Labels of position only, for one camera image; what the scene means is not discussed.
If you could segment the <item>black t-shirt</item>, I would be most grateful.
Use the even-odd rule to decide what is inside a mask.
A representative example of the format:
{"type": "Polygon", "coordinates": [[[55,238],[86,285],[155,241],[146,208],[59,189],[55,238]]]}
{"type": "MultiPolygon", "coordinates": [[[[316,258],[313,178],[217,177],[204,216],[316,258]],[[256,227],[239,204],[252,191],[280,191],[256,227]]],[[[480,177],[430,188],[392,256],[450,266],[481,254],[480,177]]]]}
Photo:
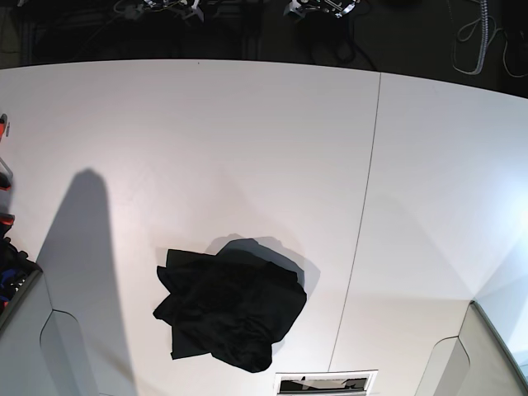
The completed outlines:
{"type": "Polygon", "coordinates": [[[171,328],[174,360],[211,355],[263,372],[308,300],[304,270],[252,238],[216,254],[170,249],[156,273],[168,295],[153,316],[171,328]]]}

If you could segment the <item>bin of dark clothes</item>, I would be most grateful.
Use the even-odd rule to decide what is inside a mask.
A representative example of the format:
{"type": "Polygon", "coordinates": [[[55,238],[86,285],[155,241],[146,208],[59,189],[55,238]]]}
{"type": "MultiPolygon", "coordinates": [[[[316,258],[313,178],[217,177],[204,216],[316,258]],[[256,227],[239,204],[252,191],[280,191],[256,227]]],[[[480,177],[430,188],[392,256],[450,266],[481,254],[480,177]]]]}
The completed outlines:
{"type": "Polygon", "coordinates": [[[42,274],[42,268],[19,251],[11,239],[1,240],[1,328],[7,326],[25,293],[42,274]]]}

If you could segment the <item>red black clamp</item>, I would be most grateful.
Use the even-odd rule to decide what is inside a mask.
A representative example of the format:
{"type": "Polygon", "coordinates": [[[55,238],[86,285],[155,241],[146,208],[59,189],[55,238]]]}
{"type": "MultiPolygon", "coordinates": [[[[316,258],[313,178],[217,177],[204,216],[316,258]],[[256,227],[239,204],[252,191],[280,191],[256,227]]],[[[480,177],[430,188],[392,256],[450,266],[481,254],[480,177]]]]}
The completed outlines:
{"type": "Polygon", "coordinates": [[[15,222],[15,216],[12,214],[1,213],[0,223],[4,226],[13,226],[15,222]]]}
{"type": "Polygon", "coordinates": [[[0,174],[1,185],[0,187],[3,191],[9,191],[12,188],[13,172],[2,158],[0,158],[0,163],[1,163],[1,174],[0,174]]]}

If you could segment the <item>left grey table bracket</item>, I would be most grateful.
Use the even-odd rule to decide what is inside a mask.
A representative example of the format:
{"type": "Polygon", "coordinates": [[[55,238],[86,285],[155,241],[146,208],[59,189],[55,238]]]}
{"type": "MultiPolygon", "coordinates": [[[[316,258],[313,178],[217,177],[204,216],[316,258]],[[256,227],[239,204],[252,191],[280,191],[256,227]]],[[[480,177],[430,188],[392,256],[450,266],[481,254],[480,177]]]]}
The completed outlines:
{"type": "Polygon", "coordinates": [[[99,394],[78,320],[53,309],[40,333],[40,349],[58,395],[99,394]]]}

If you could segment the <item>grey table bracket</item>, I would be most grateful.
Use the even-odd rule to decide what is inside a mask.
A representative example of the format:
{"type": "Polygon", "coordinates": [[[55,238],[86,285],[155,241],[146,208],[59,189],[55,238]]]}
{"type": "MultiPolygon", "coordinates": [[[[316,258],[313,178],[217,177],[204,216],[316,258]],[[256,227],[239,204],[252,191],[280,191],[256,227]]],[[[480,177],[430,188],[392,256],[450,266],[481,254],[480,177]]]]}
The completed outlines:
{"type": "Polygon", "coordinates": [[[458,337],[440,340],[432,349],[417,396],[456,396],[469,373],[470,360],[458,337]]]}
{"type": "Polygon", "coordinates": [[[99,394],[78,320],[53,309],[40,333],[40,349],[58,395],[99,394]]]}

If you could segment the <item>right grey table bracket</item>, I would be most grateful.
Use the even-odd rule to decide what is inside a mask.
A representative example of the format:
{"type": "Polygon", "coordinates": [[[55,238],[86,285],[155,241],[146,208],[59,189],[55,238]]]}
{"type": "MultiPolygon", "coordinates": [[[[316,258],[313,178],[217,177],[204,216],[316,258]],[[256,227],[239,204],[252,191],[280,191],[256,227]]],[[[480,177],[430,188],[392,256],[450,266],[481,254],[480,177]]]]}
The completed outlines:
{"type": "Polygon", "coordinates": [[[440,340],[432,349],[417,396],[456,396],[469,373],[470,360],[458,337],[440,340]]]}

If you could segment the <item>red handled screwdriver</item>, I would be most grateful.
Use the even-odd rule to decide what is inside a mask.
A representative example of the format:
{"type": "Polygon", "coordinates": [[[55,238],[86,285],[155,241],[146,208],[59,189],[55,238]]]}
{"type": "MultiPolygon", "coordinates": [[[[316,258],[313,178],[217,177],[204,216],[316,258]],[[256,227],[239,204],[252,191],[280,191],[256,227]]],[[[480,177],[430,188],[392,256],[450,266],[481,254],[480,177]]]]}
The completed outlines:
{"type": "Polygon", "coordinates": [[[8,135],[9,122],[6,114],[0,116],[0,140],[8,135]]]}

